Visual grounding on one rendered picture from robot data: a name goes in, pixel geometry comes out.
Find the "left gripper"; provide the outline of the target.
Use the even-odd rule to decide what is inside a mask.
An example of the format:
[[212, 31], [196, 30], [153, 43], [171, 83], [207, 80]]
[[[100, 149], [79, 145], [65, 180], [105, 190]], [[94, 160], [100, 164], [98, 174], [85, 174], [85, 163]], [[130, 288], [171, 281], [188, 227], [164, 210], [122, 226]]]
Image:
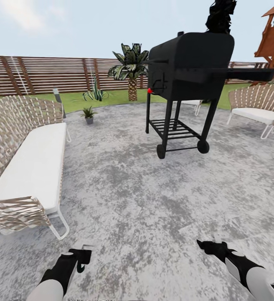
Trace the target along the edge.
[[80, 255], [80, 264], [88, 265], [91, 260], [91, 253], [92, 250], [76, 250], [76, 249], [70, 249], [69, 252], [76, 252]]

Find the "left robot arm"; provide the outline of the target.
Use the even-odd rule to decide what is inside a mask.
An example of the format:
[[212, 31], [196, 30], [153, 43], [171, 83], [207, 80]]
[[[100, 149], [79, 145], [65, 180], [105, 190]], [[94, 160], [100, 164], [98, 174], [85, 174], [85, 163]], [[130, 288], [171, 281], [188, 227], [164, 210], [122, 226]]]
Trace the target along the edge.
[[70, 249], [57, 260], [52, 269], [47, 269], [38, 286], [26, 301], [62, 301], [67, 293], [76, 267], [88, 265], [92, 250], [84, 250], [84, 246], [96, 246], [96, 240], [78, 239], [76, 249]]

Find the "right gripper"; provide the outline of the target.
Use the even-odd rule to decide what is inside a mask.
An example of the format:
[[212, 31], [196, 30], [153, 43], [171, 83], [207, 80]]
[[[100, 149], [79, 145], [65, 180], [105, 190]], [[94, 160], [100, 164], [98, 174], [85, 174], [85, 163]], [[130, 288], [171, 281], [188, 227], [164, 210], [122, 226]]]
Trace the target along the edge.
[[218, 252], [223, 247], [228, 247], [226, 242], [222, 243], [215, 243], [212, 241], [199, 241], [197, 240], [197, 243], [200, 247], [200, 249], [204, 249], [204, 252], [206, 255], [215, 255], [218, 259], [220, 258], [218, 255]]

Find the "insectifuge atomizer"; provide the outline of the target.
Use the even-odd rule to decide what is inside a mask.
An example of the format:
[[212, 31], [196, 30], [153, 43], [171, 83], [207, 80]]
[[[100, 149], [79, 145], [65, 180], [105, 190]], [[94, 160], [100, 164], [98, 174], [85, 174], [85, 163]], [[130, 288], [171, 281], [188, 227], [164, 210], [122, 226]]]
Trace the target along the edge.
[[80, 264], [76, 268], [77, 268], [77, 272], [78, 273], [82, 273], [84, 271], [84, 269], [85, 269], [85, 265], [84, 264]]

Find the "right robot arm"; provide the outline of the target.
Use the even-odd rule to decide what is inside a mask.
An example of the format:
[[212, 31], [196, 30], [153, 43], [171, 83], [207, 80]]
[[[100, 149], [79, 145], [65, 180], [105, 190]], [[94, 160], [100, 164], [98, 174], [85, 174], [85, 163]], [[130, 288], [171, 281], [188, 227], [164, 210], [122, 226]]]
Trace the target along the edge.
[[233, 249], [228, 249], [227, 243], [221, 239], [230, 239], [227, 232], [213, 232], [212, 241], [199, 241], [200, 249], [204, 249], [206, 255], [215, 255], [225, 263], [228, 271], [244, 287], [246, 287], [257, 301], [274, 301], [274, 273], [266, 270], [247, 259], [244, 254]]

